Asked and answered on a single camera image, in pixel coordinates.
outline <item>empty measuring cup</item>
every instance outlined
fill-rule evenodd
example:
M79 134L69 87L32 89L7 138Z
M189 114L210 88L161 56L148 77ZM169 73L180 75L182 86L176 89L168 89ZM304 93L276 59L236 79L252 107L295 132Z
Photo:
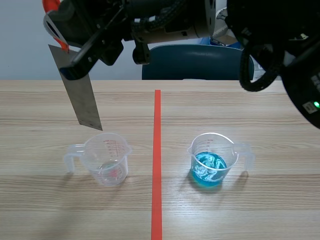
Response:
M128 174L127 156L132 152L127 141L115 133L102 133L85 144L70 145L63 160L67 170L75 171L74 158L78 157L99 184L113 186Z
M250 170L256 159L249 144L235 144L215 132L197 136L188 152L191 155L192 175L204 186L219 185L240 157L245 158L245 170Z

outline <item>wooden table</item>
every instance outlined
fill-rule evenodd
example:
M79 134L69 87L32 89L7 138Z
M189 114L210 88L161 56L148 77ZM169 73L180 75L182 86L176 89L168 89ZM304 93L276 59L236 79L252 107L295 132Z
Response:
M0 81L0 239L150 240L154 90L162 92L164 240L319 240L320 130L295 109L281 82L259 93L236 81L93 81L105 132L133 147L129 174L102 187L70 144L100 132L77 123L63 83ZM201 133L250 142L223 185L198 188L186 149Z

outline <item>robotic arm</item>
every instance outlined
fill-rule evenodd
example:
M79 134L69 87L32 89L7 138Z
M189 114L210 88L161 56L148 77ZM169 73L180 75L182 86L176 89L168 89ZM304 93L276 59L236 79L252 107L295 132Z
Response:
M81 79L100 59L115 63L122 40L134 41L136 64L148 64L148 44L214 33L216 0L64 0L44 18L48 32L81 50L60 72ZM320 1L227 0L225 22L244 46L241 86L267 88L280 75L294 105L320 128ZM249 57L266 70L251 82Z

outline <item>white wall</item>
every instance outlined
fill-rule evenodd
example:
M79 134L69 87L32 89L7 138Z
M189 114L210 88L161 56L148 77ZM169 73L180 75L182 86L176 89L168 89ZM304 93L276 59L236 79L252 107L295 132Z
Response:
M0 0L0 80L61 79L48 47L48 44L58 44L43 27L44 14L41 0ZM191 39L175 43L198 42L198 39ZM117 62L106 66L99 61L90 72L90 78L141 79L142 67L132 60L134 48L134 42L125 42Z

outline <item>chair backrest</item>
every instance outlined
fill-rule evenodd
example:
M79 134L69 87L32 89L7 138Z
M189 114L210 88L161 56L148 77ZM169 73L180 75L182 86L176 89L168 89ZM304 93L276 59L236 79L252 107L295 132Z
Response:
M238 80L242 51L199 44L158 46L150 50L150 64L143 65L143 80ZM249 73L254 76L250 59Z

